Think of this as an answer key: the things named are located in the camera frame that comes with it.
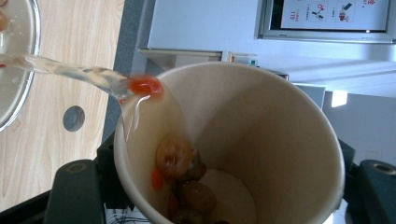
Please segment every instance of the light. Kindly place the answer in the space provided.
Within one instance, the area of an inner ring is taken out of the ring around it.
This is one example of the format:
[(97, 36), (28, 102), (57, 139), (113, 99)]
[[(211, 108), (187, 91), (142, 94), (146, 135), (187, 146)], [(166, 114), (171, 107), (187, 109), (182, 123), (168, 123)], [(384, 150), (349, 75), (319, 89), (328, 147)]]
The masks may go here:
[(334, 219), (334, 214), (332, 213), (332, 214), (326, 219), (326, 221), (323, 222), (323, 224), (333, 224), (333, 223), (334, 223), (333, 219)]
[(347, 92), (346, 91), (333, 91), (332, 92), (332, 107), (347, 104)]

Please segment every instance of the black holder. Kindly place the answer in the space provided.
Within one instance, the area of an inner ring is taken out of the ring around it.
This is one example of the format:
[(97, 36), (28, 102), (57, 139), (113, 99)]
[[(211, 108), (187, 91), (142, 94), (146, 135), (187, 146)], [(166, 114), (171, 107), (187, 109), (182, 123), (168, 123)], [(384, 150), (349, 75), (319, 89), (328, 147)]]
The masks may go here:
[[(134, 209), (117, 175), (114, 133), (94, 161), (61, 167), (52, 190), (0, 213), (0, 223), (105, 223), (106, 208)], [(396, 167), (382, 161), (353, 163), (355, 149), (339, 141), (346, 167), (344, 199), (355, 224), (396, 223)]]

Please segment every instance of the paper cup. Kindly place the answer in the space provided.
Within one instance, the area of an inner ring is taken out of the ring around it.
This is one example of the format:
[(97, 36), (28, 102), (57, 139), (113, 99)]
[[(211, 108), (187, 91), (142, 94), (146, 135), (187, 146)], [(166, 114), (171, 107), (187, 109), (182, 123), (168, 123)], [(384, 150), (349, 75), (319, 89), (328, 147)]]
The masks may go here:
[[(189, 65), (159, 79), (181, 111), (143, 102), (127, 144), (121, 122), (115, 138), (120, 181), (152, 223), (171, 223), (170, 189), (155, 191), (150, 173), (157, 146), (179, 125), (208, 168), (201, 182), (218, 200), (211, 223), (318, 224), (337, 208), (344, 188), (337, 138), (320, 109), (287, 80), (235, 63)], [(185, 124), (173, 123), (179, 116)]]

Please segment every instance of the sign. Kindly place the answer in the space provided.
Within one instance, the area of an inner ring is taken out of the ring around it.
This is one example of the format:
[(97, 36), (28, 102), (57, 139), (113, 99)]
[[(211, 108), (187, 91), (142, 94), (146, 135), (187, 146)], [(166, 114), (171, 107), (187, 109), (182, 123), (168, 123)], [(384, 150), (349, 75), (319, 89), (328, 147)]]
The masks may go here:
[(387, 29), (389, 0), (284, 0), (282, 29)]

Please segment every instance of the countertop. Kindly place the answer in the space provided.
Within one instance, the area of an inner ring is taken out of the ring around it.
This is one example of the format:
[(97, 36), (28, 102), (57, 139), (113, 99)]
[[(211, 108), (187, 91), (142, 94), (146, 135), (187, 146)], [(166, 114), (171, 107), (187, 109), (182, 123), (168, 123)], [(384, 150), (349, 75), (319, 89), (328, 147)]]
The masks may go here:
[[(40, 55), (81, 65), (113, 68), (124, 0), (38, 0)], [(36, 74), (27, 101), (0, 133), (0, 211), (51, 188), (55, 172), (93, 159), (102, 142), (108, 95), (96, 87)], [(82, 127), (69, 132), (64, 112), (80, 106)]]

